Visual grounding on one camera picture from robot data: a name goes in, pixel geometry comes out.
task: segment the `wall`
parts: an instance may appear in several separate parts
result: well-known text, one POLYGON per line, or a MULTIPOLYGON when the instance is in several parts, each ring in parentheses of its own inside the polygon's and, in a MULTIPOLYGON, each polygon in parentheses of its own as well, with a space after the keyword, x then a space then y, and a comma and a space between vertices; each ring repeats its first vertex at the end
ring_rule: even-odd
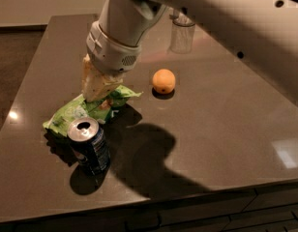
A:
POLYGON ((48 24, 53 15, 99 13, 104 0, 0 0, 0 26, 48 24))

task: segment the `black can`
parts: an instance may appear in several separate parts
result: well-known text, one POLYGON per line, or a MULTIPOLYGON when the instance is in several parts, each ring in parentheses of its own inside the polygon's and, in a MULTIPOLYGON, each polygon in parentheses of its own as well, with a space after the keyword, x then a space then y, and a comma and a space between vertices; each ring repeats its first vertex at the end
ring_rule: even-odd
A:
POLYGON ((97 175, 107 169, 110 164, 110 153, 104 131, 95 119, 85 117, 72 121, 68 137, 83 172, 97 175))

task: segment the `aluminum can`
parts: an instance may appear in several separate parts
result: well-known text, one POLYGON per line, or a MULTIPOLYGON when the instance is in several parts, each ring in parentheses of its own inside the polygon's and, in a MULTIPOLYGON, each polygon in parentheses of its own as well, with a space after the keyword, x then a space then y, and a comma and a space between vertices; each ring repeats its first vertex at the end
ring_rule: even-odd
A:
POLYGON ((99 123, 90 117, 72 121, 68 128, 68 137, 83 172, 97 175, 110 164, 110 153, 99 123))

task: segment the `can top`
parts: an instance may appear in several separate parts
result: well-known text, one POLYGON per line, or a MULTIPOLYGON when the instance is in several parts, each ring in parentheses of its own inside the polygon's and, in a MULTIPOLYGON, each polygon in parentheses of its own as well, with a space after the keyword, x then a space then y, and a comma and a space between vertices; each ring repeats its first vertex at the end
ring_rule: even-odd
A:
POLYGON ((99 123, 90 117, 72 121, 68 128, 68 137, 75 142, 84 142, 91 139, 99 130, 99 123))

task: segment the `orange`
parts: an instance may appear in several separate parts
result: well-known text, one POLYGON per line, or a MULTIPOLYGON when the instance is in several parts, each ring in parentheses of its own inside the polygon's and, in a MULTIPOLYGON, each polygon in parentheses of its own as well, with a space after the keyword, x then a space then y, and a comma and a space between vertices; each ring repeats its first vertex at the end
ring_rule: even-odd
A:
POLYGON ((152 84, 155 91, 166 95, 171 93, 176 84, 176 77, 170 70, 160 69, 152 77, 152 84))

